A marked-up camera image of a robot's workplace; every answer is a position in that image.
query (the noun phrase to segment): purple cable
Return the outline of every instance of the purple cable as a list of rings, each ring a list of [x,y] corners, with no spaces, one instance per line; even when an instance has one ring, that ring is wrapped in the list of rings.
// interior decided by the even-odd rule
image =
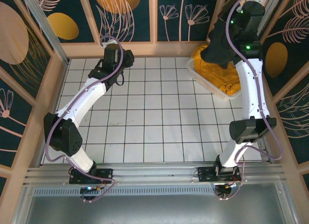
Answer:
[[[229,45],[232,47],[232,49],[235,51],[235,53],[237,53],[241,59],[246,62],[248,64],[248,66],[250,67],[253,75],[254,75],[254,78],[255,78],[255,83],[256,83],[256,87],[257,87],[257,93],[258,93],[258,100],[259,100],[259,109],[260,109],[260,113],[261,113],[261,116],[267,126],[267,128],[269,129],[270,133],[272,134],[272,136],[274,137],[274,139],[276,140],[276,143],[278,144],[279,146],[279,150],[280,150],[280,155],[278,157],[273,157],[271,155],[268,155],[266,153],[264,153],[262,150],[260,149],[257,149],[253,146],[250,146],[250,145],[245,145],[243,146],[236,154],[236,157],[235,157],[235,162],[236,162],[236,159],[237,159],[237,156],[240,154],[240,152],[244,149],[244,147],[247,147],[247,148],[252,148],[264,155],[266,155],[267,157],[269,157],[270,159],[273,159],[273,160],[280,160],[283,156],[283,149],[282,149],[282,145],[280,144],[276,134],[274,133],[274,131],[271,129],[265,115],[264,115],[264,112],[263,112],[263,109],[262,109],[262,96],[261,96],[261,87],[260,87],[260,83],[258,81],[258,77],[257,77],[257,74],[256,74],[256,71],[254,69],[254,67],[252,66],[252,64],[245,58],[245,56],[243,54],[241,54],[240,51],[238,51],[238,49],[234,46],[234,44],[232,43],[231,41],[231,38],[230,38],[230,35],[229,35],[229,23],[230,23],[230,20],[231,20],[231,16],[234,12],[234,10],[236,9],[236,7],[240,4],[242,0],[238,0],[234,6],[232,7],[230,13],[228,14],[228,17],[227,17],[227,20],[226,20],[226,25],[225,25],[225,34],[226,34],[226,38],[227,38],[227,41],[229,43]]]
[[[100,181],[110,181],[110,182],[113,182],[112,185],[103,193],[101,194],[100,196],[97,196],[96,198],[92,199],[92,200],[85,200],[84,199],[84,202],[88,202],[88,203],[91,203],[91,202],[94,202],[98,199],[100,199],[103,195],[105,195],[116,183],[116,181],[114,179],[110,179],[110,178],[100,178],[100,177],[95,177],[95,176],[92,176],[92,175],[89,175],[88,173],[85,173],[84,171],[82,171],[80,168],[78,168],[71,160],[67,159],[66,158],[66,155],[63,154],[61,156],[58,156],[57,158],[55,159],[51,159],[49,157],[49,153],[48,153],[48,148],[49,148],[49,143],[50,143],[50,140],[52,138],[52,135],[53,135],[53,132],[55,131],[57,125],[60,123],[60,121],[63,119],[63,117],[70,112],[71,108],[74,106],[74,104],[80,99],[80,97],[85,93],[87,92],[91,87],[111,78],[114,74],[117,73],[117,71],[119,70],[119,68],[121,67],[121,64],[123,62],[123,59],[124,59],[124,50],[121,46],[121,43],[115,38],[115,37],[112,37],[110,35],[105,35],[101,38],[101,45],[102,45],[102,40],[105,39],[105,38],[110,38],[110,39],[113,39],[117,42],[117,44],[119,45],[119,48],[120,48],[120,61],[119,61],[119,64],[118,66],[116,67],[116,69],[108,76],[106,76],[105,78],[102,78],[92,84],[90,84],[89,86],[87,86],[85,88],[85,90],[83,90],[78,96],[76,96],[76,98],[72,101],[72,103],[68,106],[68,108],[63,112],[63,114],[56,120],[56,122],[54,123],[54,125],[52,126],[49,134],[48,134],[48,137],[47,137],[47,140],[46,140],[46,144],[45,144],[45,155],[46,155],[46,158],[48,161],[50,162],[55,162],[57,161],[58,159],[61,159],[63,157],[65,157],[66,161],[72,166],[74,167],[75,169],[77,169],[80,173],[82,173],[83,175],[87,176],[87,177],[90,177],[90,178],[93,178],[93,179],[96,179],[96,180],[100,180]]]

